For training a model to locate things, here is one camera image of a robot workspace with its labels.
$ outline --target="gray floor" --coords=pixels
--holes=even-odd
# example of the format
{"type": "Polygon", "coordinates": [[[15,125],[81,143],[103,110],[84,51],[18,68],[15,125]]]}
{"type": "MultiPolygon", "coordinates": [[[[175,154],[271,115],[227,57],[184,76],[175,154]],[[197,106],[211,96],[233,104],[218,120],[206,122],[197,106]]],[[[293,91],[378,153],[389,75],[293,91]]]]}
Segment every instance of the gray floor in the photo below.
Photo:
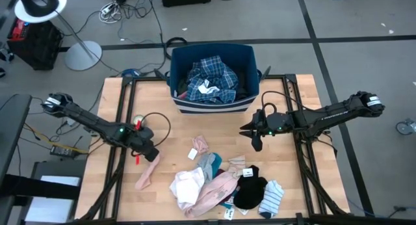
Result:
{"type": "MultiPolygon", "coordinates": [[[[111,0],[68,0],[62,15],[79,29],[86,17],[111,0]]],[[[0,10],[5,9],[0,1],[0,10]]],[[[312,24],[319,38],[352,36],[389,36],[416,34],[414,13],[416,0],[305,0],[312,24]]],[[[164,8],[155,0],[155,9],[163,28],[164,38],[182,36],[190,41],[241,40],[264,38],[309,38],[297,0],[212,0],[204,5],[164,8]]],[[[4,41],[7,25],[0,30],[4,41]]],[[[130,44],[117,36],[120,23],[107,25],[92,16],[79,34],[82,39],[94,40],[101,45],[130,44]]],[[[125,20],[121,31],[123,38],[133,41],[159,41],[159,29],[153,14],[138,20],[125,20]]],[[[66,37],[63,46],[74,40],[66,37]]],[[[312,44],[256,44],[253,45],[258,68],[272,66],[272,73],[312,73],[315,76],[322,104],[330,104],[328,91],[320,71],[312,44]]],[[[363,173],[365,184],[374,208],[380,216],[387,216],[394,205],[416,206],[416,180],[414,158],[416,135],[400,136],[395,124],[407,117],[415,117],[416,106],[416,42],[356,42],[325,43],[320,45],[339,100],[346,99],[358,90],[377,93],[386,105],[379,118],[358,118],[347,123],[354,149],[363,173]]],[[[136,49],[104,51],[102,60],[123,70],[139,68],[149,62],[162,61],[161,49],[136,49]]],[[[66,92],[82,107],[90,107],[102,85],[103,79],[115,73],[102,64],[85,72],[74,72],[64,65],[65,53],[60,53],[55,69],[35,72],[23,61],[16,59],[10,65],[0,66],[8,75],[0,79],[3,94],[29,93],[46,98],[50,92],[66,92]],[[88,81],[82,85],[79,80],[88,81]]],[[[169,69],[169,63],[162,72],[169,69]]],[[[34,100],[31,112],[40,111],[34,100]]],[[[30,115],[27,123],[51,136],[60,120],[48,115],[30,115]]],[[[351,202],[361,206],[357,189],[346,158],[338,128],[333,128],[334,145],[339,150],[338,164],[344,187],[351,202]]],[[[79,147],[88,146],[87,134],[79,128],[62,137],[61,143],[73,144],[79,136],[85,138],[79,147]]],[[[22,136],[33,139],[23,131],[22,136]]],[[[47,151],[27,142],[19,142],[22,154],[22,173],[29,176],[36,161],[58,161],[47,151]]],[[[15,154],[9,168],[18,173],[15,154]]],[[[350,204],[353,213],[363,213],[350,204]]],[[[9,224],[16,224],[18,208],[13,211],[9,224]]],[[[416,210],[397,213],[395,218],[416,219],[416,210]]]]}

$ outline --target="blue plaid shirt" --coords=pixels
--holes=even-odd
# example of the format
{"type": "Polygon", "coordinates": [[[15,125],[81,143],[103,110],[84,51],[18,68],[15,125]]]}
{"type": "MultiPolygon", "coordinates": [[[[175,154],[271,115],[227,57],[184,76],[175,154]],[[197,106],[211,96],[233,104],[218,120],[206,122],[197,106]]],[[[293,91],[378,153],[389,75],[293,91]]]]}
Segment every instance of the blue plaid shirt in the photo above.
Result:
{"type": "Polygon", "coordinates": [[[203,103],[232,103],[238,84],[237,75],[221,61],[220,56],[202,59],[201,62],[194,62],[192,70],[189,71],[186,99],[203,103]],[[202,94],[198,87],[206,79],[210,86],[216,86],[220,90],[210,94],[202,94]]]}

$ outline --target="wooden tabletop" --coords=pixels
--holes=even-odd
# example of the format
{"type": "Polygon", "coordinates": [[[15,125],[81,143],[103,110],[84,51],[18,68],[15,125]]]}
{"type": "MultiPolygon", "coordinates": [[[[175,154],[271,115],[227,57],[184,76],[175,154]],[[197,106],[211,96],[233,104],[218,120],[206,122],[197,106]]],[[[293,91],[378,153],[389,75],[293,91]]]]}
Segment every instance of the wooden tabletop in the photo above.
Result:
{"type": "MultiPolygon", "coordinates": [[[[320,108],[319,95],[313,76],[297,75],[297,80],[302,103],[312,109],[320,108]]],[[[107,78],[105,80],[97,115],[108,121],[114,121],[116,118],[121,82],[122,79],[120,78],[107,78]]],[[[283,92],[281,80],[267,79],[261,82],[260,94],[267,90],[283,92]]],[[[129,91],[130,88],[127,87],[122,116],[123,122],[126,117],[129,91]]],[[[170,119],[172,130],[166,141],[157,147],[162,156],[161,162],[151,176],[151,185],[142,191],[135,189],[135,183],[147,167],[148,162],[141,158],[140,164],[136,165],[135,158],[128,154],[124,168],[117,220],[188,220],[178,208],[176,199],[169,186],[177,172],[196,168],[198,157],[192,161],[187,155],[192,148],[192,137],[198,135],[205,137],[210,147],[210,152],[216,152],[221,156],[223,163],[220,168],[228,169],[228,159],[245,155],[246,166],[258,166],[260,176],[263,176],[268,181],[274,179],[283,187],[285,194],[279,207],[279,213],[275,218],[292,218],[295,217],[295,213],[302,213],[304,217],[307,217],[292,134],[262,138],[263,151],[261,152],[254,151],[249,138],[239,135],[239,127],[251,121],[252,114],[256,109],[260,108],[260,97],[256,98],[245,113],[184,115],[179,112],[172,101],[169,87],[166,86],[165,82],[141,81],[137,83],[132,117],[138,114],[160,112],[170,119]]],[[[278,112],[284,113],[287,111],[286,100],[283,96],[267,94],[265,101],[276,104],[278,112]]],[[[146,121],[147,126],[155,133],[154,143],[158,143],[168,130],[166,120],[159,116],[149,116],[146,121]]],[[[328,137],[321,136],[319,139],[330,143],[328,137]]],[[[99,144],[100,142],[92,146],[90,151],[99,144]]],[[[103,189],[109,150],[110,147],[104,145],[88,158],[75,214],[76,218],[83,216],[88,211],[103,189]]],[[[322,186],[341,209],[349,212],[348,202],[332,148],[323,143],[314,142],[313,151],[322,186]]],[[[318,212],[319,207],[315,190],[312,184],[310,184],[310,187],[314,208],[318,212]]],[[[114,188],[109,195],[107,216],[111,214],[113,197],[114,188]]],[[[195,219],[224,219],[225,210],[225,207],[218,205],[195,219]]],[[[245,216],[236,211],[233,218],[251,219],[262,217],[257,214],[257,208],[255,208],[250,210],[245,216]]]]}

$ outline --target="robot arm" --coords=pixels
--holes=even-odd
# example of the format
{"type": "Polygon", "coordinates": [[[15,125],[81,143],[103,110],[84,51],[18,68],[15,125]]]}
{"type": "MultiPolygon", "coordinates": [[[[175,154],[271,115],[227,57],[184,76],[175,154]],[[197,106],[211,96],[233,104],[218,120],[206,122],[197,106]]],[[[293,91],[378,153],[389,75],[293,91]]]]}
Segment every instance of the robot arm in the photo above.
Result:
{"type": "Polygon", "coordinates": [[[375,94],[358,92],[349,99],[321,109],[302,109],[279,113],[276,106],[266,103],[253,114],[253,120],[242,127],[240,134],[252,139],[256,151],[262,150],[261,137],[296,131],[306,140],[313,140],[324,130],[357,117],[379,117],[384,110],[375,94]],[[266,117],[265,107],[271,105],[274,112],[266,117]]]}
{"type": "Polygon", "coordinates": [[[99,133],[104,142],[123,148],[131,148],[142,153],[148,161],[153,161],[159,151],[154,148],[153,131],[148,127],[139,130],[133,124],[108,122],[88,112],[72,101],[67,94],[50,94],[44,104],[45,113],[57,118],[68,117],[99,133]]]}

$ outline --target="black metal frame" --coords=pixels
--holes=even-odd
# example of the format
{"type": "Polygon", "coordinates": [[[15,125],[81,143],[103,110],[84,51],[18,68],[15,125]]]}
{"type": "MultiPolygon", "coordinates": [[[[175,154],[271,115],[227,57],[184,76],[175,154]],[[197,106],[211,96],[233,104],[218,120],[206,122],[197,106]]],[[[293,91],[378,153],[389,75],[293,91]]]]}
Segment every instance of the black metal frame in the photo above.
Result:
{"type": "MultiPolygon", "coordinates": [[[[295,99],[298,100],[300,103],[302,102],[300,99],[300,93],[299,93],[299,88],[296,82],[296,75],[293,74],[288,74],[288,75],[268,75],[266,77],[266,79],[281,79],[282,83],[283,83],[283,89],[286,95],[290,96],[290,92],[289,89],[292,89],[294,92],[294,96],[295,99]]],[[[130,122],[131,121],[131,111],[133,110],[133,104],[134,104],[134,100],[135,100],[135,90],[136,90],[136,84],[139,81],[163,81],[162,79],[158,78],[158,77],[141,77],[141,78],[123,78],[122,81],[122,89],[120,92],[120,100],[119,100],[119,104],[118,104],[118,110],[117,110],[117,116],[116,116],[116,120],[120,121],[121,119],[121,115],[122,115],[122,111],[123,111],[123,104],[124,104],[124,98],[125,98],[125,92],[126,92],[126,87],[127,85],[131,85],[131,90],[130,90],[130,97],[129,97],[129,103],[128,103],[128,108],[127,108],[127,118],[126,118],[126,122],[130,122]]],[[[287,108],[288,111],[293,111],[293,106],[292,106],[292,101],[286,97],[286,102],[287,102],[287,108]]],[[[302,186],[304,188],[304,193],[305,193],[305,202],[306,202],[306,206],[307,206],[307,211],[308,211],[308,215],[312,216],[312,215],[316,215],[315,210],[313,208],[313,203],[312,203],[312,197],[311,197],[311,190],[309,188],[309,182],[308,179],[311,180],[310,177],[313,177],[313,179],[315,180],[315,183],[313,183],[313,185],[315,186],[315,188],[317,187],[317,184],[319,185],[319,175],[318,175],[318,171],[317,171],[317,166],[316,166],[316,162],[315,162],[315,157],[313,155],[313,150],[312,150],[312,145],[310,142],[306,142],[306,150],[309,156],[309,164],[311,166],[311,172],[309,173],[309,177],[308,174],[306,174],[304,171],[302,171],[301,169],[301,161],[304,161],[304,154],[303,154],[303,150],[302,150],[302,139],[301,136],[298,135],[296,132],[293,133],[293,138],[294,138],[294,144],[295,144],[295,148],[296,148],[296,154],[298,157],[298,162],[299,162],[299,167],[300,167],[300,175],[301,175],[301,179],[302,179],[302,186]]],[[[109,164],[107,165],[107,175],[106,175],[106,179],[111,177],[112,174],[112,166],[114,165],[114,160],[115,160],[115,151],[116,148],[111,149],[110,151],[110,158],[109,158],[109,164]]],[[[122,161],[122,164],[124,165],[125,163],[125,157],[126,157],[126,149],[122,149],[122,152],[120,154],[120,161],[122,161]]],[[[114,201],[113,201],[113,207],[112,207],[112,216],[111,218],[116,219],[117,215],[118,215],[118,208],[120,205],[120,194],[121,194],[121,189],[122,189],[122,176],[118,179],[117,183],[116,183],[116,192],[114,194],[114,201]]],[[[321,215],[326,215],[326,206],[324,203],[324,200],[322,199],[322,191],[324,191],[324,189],[322,187],[320,187],[319,189],[317,189],[316,193],[317,193],[317,198],[318,198],[318,204],[319,204],[319,209],[320,209],[320,214],[321,215]]],[[[107,203],[105,203],[102,207],[101,207],[101,211],[100,211],[100,216],[101,216],[101,212],[103,217],[100,218],[105,218],[105,212],[106,212],[106,205],[107,203]]],[[[118,222],[118,224],[125,224],[125,225],[133,225],[133,224],[194,224],[194,223],[204,223],[204,222],[216,222],[218,223],[219,221],[221,222],[226,222],[226,223],[246,223],[246,224],[251,224],[251,223],[293,223],[293,222],[297,222],[299,223],[300,220],[302,220],[302,222],[308,222],[309,219],[307,218],[302,218],[301,214],[296,214],[296,218],[274,218],[274,219],[270,219],[270,220],[264,220],[264,219],[248,219],[248,220],[232,220],[232,221],[226,221],[226,220],[216,220],[216,221],[204,221],[204,220],[193,220],[193,221],[146,221],[146,222],[118,222]]]]}

